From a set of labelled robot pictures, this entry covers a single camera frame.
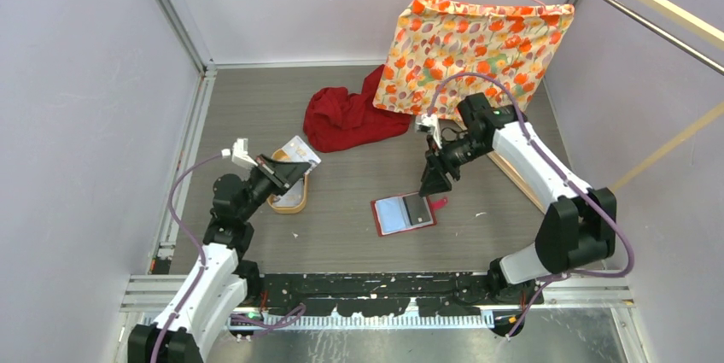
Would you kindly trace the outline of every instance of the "pink tag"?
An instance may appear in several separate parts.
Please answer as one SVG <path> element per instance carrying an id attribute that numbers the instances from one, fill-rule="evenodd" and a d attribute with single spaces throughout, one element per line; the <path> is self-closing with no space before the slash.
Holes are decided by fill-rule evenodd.
<path id="1" fill-rule="evenodd" d="M 444 208 L 446 205 L 447 196 L 444 196 L 435 202 L 430 202 L 430 209 L 432 209 L 433 212 L 436 212 L 438 209 Z"/>

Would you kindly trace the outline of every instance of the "orange floral fabric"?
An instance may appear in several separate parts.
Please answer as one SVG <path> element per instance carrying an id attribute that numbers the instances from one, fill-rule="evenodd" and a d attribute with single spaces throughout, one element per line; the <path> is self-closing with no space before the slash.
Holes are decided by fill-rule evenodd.
<path id="1" fill-rule="evenodd" d="M 441 2 L 413 0 L 400 15 L 375 107 L 421 114 L 445 77 L 467 71 L 499 80 L 524 110 L 573 21 L 573 6 Z M 439 118 L 462 123 L 458 102 L 477 92 L 494 107 L 511 103 L 488 81 L 462 77 L 442 89 L 434 111 Z"/>

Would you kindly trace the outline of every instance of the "red cloth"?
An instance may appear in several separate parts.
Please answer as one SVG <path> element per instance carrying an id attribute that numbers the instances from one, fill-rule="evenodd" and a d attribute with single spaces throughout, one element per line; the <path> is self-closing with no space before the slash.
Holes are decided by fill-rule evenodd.
<path id="1" fill-rule="evenodd" d="M 345 87 L 327 87 L 314 94 L 304 116 L 304 133 L 314 149 L 341 151 L 407 131 L 411 115 L 372 106 L 383 69 L 380 66 L 365 78 L 360 94 L 348 94 Z"/>

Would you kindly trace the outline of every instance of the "robotic arm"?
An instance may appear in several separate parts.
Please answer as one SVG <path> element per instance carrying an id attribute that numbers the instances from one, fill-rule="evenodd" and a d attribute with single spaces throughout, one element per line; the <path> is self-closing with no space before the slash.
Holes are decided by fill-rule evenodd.
<path id="1" fill-rule="evenodd" d="M 460 102 L 458 111 L 467 132 L 453 141 L 441 138 L 437 117 L 417 118 L 417 130 L 429 134 L 420 196 L 450 191 L 453 186 L 448 174 L 459 180 L 461 166 L 495 151 L 512 164 L 540 202 L 548 206 L 532 244 L 491 262 L 486 289 L 493 296 L 512 285 L 566 272 L 614 254 L 614 231 L 530 145 L 512 106 L 492 108 L 485 95 L 475 94 Z M 540 141 L 530 123 L 524 125 L 549 160 L 615 219 L 613 193 L 607 188 L 594 190 L 575 176 Z"/>
<path id="2" fill-rule="evenodd" d="M 286 193 L 311 164 L 274 161 L 266 155 L 252 159 L 247 148 L 246 139 L 237 140 L 231 159 L 250 170 L 248 178 L 227 173 L 213 184 L 211 221 L 202 247 L 205 266 L 198 259 L 194 267 L 194 271 L 204 267 L 203 274 L 198 278 L 191 273 L 151 325 L 133 328 L 128 363 L 150 362 L 161 327 L 172 313 L 176 318 L 161 340 L 157 363 L 202 363 L 234 308 L 261 292 L 259 267 L 242 259 L 254 235 L 248 220 L 267 197 Z M 182 299 L 184 305 L 177 311 Z"/>

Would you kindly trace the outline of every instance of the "wooden basket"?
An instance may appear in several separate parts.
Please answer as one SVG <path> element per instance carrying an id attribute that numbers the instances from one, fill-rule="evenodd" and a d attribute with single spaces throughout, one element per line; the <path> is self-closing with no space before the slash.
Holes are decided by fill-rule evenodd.
<path id="1" fill-rule="evenodd" d="M 289 156 L 280 149 L 277 149 L 274 154 L 271 155 L 271 158 L 276 161 L 290 161 Z M 298 214 L 307 205 L 307 191 L 309 188 L 308 174 L 304 174 L 304 179 L 302 180 L 302 182 L 304 182 L 304 189 L 301 192 L 301 202 L 299 203 L 299 205 L 295 207 L 278 207 L 274 205 L 274 195 L 266 198 L 266 203 L 268 203 L 271 209 L 273 209 L 274 212 L 278 214 Z"/>

